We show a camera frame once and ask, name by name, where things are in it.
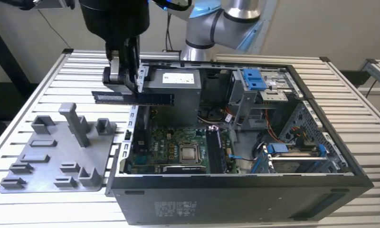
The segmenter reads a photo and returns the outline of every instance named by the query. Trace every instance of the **wire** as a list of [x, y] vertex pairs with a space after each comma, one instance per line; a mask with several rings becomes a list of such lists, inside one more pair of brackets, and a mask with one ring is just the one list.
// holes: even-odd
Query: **wire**
[[197, 116], [197, 118], [199, 118], [199, 120], [201, 120], [204, 123], [208, 123], [208, 124], [219, 124], [220, 122], [211, 122], [211, 121], [208, 121], [208, 120], [205, 120], [205, 119], [203, 119], [200, 116]]
[[49, 21], [48, 21], [48, 19], [46, 19], [45, 15], [42, 14], [42, 12], [41, 12], [40, 10], [38, 10], [38, 13], [41, 14], [41, 16], [42, 16], [42, 18], [44, 18], [45, 22], [48, 23], [48, 25], [49, 25], [50, 29], [53, 30], [53, 32], [57, 34], [57, 36], [60, 37], [60, 39], [62, 39], [64, 44], [68, 46], [68, 48], [70, 48], [70, 46], [69, 46], [68, 42], [64, 40], [62, 36], [58, 34], [58, 32], [57, 32], [57, 31], [54, 30], [54, 28], [52, 27], [52, 25], [50, 25], [50, 23], [49, 23]]
[[279, 138], [277, 138], [277, 136], [276, 136], [276, 134], [275, 134], [275, 132], [273, 132], [273, 129], [272, 129], [272, 127], [271, 127], [271, 123], [269, 123], [269, 120], [268, 120], [268, 112], [267, 112], [267, 110], [265, 110], [265, 123], [267, 123], [267, 132], [268, 132], [268, 134], [272, 136], [272, 138], [279, 142], [279, 143], [284, 143], [284, 141], [281, 141]]
[[172, 18], [172, 14], [168, 13], [166, 15], [166, 38], [169, 40], [171, 50], [173, 50], [172, 41], [171, 41], [171, 18]]
[[172, 18], [172, 14], [166, 13], [166, 23], [165, 23], [165, 34], [164, 34], [164, 47], [165, 50], [168, 50], [168, 44], [171, 46], [171, 50], [173, 51], [173, 47], [172, 47], [172, 40], [171, 40], [171, 18]]
[[154, 3], [164, 9], [164, 7], [166, 7], [171, 10], [176, 10], [176, 11], [185, 11], [192, 4], [192, 0], [188, 0], [188, 5], [187, 6], [180, 6], [175, 3], [171, 3], [169, 0], [153, 0]]
[[259, 151], [259, 148], [261, 147], [261, 145], [264, 144], [265, 142], [261, 142], [260, 144], [259, 144], [259, 141], [256, 141], [256, 143], [255, 143], [255, 145], [253, 145], [253, 147], [252, 147], [252, 157], [253, 158], [256, 158], [256, 151]]
[[369, 89], [368, 89], [368, 92], [367, 92], [367, 95], [365, 95], [365, 98], [368, 97], [368, 94], [369, 94], [369, 91], [372, 90], [375, 84], [376, 84], [377, 80], [375, 80], [373, 84], [371, 85]]

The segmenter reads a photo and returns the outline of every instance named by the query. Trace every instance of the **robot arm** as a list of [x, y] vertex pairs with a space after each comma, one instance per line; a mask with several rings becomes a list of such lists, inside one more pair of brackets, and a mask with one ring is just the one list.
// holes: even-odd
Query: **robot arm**
[[[0, 0], [22, 10], [34, 8], [44, 0]], [[172, 0], [153, 0], [161, 7], [177, 11], [189, 8]], [[137, 69], [140, 66], [140, 34], [149, 27], [148, 0], [78, 0], [88, 30], [105, 41], [110, 66], [104, 69], [102, 83], [122, 94], [137, 93]], [[74, 6], [74, 0], [66, 1]]]

